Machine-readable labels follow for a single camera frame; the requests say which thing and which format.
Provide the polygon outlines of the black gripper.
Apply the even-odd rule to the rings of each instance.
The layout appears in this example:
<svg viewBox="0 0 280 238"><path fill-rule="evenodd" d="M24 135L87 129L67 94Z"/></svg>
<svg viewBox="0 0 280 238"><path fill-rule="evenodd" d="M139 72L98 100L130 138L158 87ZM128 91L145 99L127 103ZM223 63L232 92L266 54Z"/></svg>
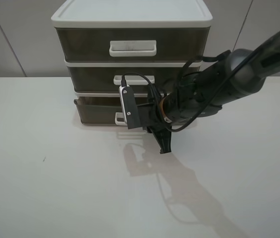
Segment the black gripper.
<svg viewBox="0 0 280 238"><path fill-rule="evenodd" d="M156 104L139 104L137 110L139 122L136 127L151 131L160 147L160 154L170 153L171 127L161 118Z"/></svg>

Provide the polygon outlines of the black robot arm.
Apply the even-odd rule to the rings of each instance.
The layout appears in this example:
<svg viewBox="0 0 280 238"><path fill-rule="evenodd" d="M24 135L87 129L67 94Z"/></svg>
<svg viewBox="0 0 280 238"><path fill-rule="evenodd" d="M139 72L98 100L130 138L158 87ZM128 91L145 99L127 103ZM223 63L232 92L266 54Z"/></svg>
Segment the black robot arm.
<svg viewBox="0 0 280 238"><path fill-rule="evenodd" d="M153 134L162 154L171 151L174 126L187 128L197 118L217 114L223 105L259 92L268 76L280 72L280 31L255 50L194 57L180 69L172 92L153 94L140 105L140 126Z"/></svg>

